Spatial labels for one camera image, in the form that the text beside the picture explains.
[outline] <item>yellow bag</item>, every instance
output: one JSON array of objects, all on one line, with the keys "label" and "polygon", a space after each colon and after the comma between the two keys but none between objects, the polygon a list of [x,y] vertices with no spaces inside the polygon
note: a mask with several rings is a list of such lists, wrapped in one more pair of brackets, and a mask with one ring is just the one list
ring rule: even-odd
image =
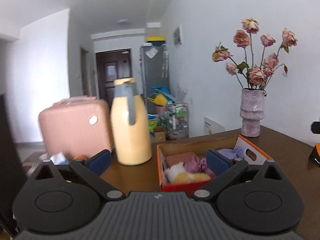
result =
[{"label": "yellow bag", "polygon": [[167,99],[164,97],[163,94],[157,94],[154,99],[147,98],[150,102],[158,105],[158,106],[166,106],[167,105]]}]

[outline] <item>pink sponge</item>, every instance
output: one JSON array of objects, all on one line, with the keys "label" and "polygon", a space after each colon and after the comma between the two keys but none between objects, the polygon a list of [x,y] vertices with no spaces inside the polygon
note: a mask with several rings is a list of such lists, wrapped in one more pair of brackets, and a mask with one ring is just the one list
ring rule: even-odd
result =
[{"label": "pink sponge", "polygon": [[196,154],[194,154],[193,152],[186,152],[186,153],[167,156],[166,160],[167,160],[168,166],[171,167],[175,164],[178,164],[179,162],[186,163],[189,160],[191,160],[194,156],[196,156]]}]

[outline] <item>framed picture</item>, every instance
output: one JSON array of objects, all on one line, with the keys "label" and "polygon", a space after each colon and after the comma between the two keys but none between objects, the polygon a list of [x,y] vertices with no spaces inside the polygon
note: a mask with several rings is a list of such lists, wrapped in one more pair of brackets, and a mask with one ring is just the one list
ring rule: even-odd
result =
[{"label": "framed picture", "polygon": [[173,32],[173,43],[175,45],[183,44],[183,42],[182,42],[181,24],[179,24],[179,26]]}]

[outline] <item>smoke detector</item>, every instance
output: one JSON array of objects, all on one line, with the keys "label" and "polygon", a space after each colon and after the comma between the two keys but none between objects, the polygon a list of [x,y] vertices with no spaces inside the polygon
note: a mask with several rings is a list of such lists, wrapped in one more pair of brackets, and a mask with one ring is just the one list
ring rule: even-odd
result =
[{"label": "smoke detector", "polygon": [[122,20],[118,21],[118,24],[120,24],[120,25],[125,25],[125,24],[129,24],[129,23],[130,23],[130,21],[128,19],[122,19]]}]

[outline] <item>small cardboard box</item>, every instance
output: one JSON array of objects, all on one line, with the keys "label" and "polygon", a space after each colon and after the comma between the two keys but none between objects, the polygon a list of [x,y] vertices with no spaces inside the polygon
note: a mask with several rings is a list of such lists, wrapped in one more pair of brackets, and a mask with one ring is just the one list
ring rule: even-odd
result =
[{"label": "small cardboard box", "polygon": [[205,154],[208,150],[219,150],[223,148],[233,149],[235,146],[239,146],[243,149],[244,159],[249,164],[262,165],[266,160],[272,160],[269,155],[267,155],[265,152],[263,152],[252,142],[248,141],[241,135],[207,141],[198,141],[188,144],[158,144],[157,165],[161,191],[185,191],[189,196],[191,196],[194,191],[209,182],[204,181],[189,184],[170,184],[167,178],[164,176],[164,161],[167,156],[191,151],[198,155],[200,158],[203,158],[205,157]]},{"label": "small cardboard box", "polygon": [[156,142],[165,142],[165,129],[162,126],[157,126],[154,129]]}]

